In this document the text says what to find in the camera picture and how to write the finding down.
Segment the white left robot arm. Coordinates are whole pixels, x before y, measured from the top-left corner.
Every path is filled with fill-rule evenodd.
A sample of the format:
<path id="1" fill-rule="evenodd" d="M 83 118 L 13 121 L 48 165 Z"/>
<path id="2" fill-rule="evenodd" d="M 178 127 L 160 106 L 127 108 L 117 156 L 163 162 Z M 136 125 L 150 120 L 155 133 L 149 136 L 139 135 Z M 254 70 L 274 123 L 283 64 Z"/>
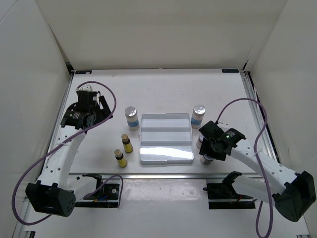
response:
<path id="1" fill-rule="evenodd" d="M 87 128 L 112 118 L 104 96 L 92 90 L 77 92 L 78 100 L 71 104 L 60 123 L 54 152 L 36 183 L 29 183 L 26 195 L 36 212 L 68 217 L 76 202 L 103 195 L 102 176 L 86 174 L 75 179 L 69 172 Z"/>

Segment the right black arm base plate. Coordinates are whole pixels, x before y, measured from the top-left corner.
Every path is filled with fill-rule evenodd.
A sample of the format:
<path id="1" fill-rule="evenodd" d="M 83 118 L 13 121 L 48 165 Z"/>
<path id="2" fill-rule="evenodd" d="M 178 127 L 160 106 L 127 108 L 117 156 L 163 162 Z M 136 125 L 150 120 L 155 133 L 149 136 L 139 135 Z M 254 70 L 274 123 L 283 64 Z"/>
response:
<path id="1" fill-rule="evenodd" d="M 210 210 L 255 209 L 255 199 L 247 195 L 230 192 L 222 183 L 207 183 L 203 188 L 207 193 Z"/>

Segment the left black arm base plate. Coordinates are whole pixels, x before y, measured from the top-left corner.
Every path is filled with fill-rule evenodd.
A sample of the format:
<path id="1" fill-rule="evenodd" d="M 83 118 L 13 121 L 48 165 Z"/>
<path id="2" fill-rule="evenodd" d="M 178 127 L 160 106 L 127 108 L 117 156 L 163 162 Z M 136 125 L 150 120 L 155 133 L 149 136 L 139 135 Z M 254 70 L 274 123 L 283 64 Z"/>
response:
<path id="1" fill-rule="evenodd" d="M 100 191 L 88 199 L 75 203 L 76 208 L 117 208 L 121 190 L 121 179 L 111 179 Z"/>

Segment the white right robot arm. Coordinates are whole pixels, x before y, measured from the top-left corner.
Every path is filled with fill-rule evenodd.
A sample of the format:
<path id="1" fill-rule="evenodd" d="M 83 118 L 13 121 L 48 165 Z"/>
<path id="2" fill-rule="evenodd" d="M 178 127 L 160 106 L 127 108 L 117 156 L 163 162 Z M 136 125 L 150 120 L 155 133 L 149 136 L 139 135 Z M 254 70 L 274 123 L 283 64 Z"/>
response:
<path id="1" fill-rule="evenodd" d="M 226 157 L 247 165 L 264 181 L 233 171 L 222 181 L 220 193 L 228 198 L 246 195 L 272 203 L 287 220 L 297 222 L 316 201 L 314 178 L 306 171 L 298 173 L 263 152 L 255 152 L 250 141 L 236 129 L 209 121 L 199 129 L 203 141 L 200 154 L 215 160 Z"/>

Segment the red-logo-lid spice jar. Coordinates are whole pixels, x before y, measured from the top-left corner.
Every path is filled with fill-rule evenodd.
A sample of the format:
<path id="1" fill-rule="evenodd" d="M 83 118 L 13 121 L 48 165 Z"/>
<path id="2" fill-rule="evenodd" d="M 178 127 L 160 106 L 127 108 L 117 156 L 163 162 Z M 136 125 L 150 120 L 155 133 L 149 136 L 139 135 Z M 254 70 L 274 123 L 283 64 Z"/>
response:
<path id="1" fill-rule="evenodd" d="M 203 165 L 205 165 L 205 166 L 210 165 L 211 162 L 213 162 L 213 161 L 214 161 L 214 158 L 209 157 L 209 156 L 207 156 L 206 154 L 201 155 L 201 157 L 200 157 L 200 162 L 201 162 Z"/>

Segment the silver-lid spice jar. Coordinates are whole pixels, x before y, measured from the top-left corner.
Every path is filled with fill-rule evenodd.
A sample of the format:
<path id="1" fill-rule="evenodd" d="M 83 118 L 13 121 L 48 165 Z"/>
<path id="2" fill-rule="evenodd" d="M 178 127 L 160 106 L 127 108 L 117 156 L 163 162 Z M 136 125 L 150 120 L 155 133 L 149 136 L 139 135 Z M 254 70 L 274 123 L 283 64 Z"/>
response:
<path id="1" fill-rule="evenodd" d="M 203 140 L 204 140 L 204 137 L 202 135 L 199 135 L 198 140 L 196 142 L 196 146 L 197 146 L 198 149 L 201 148 Z"/>

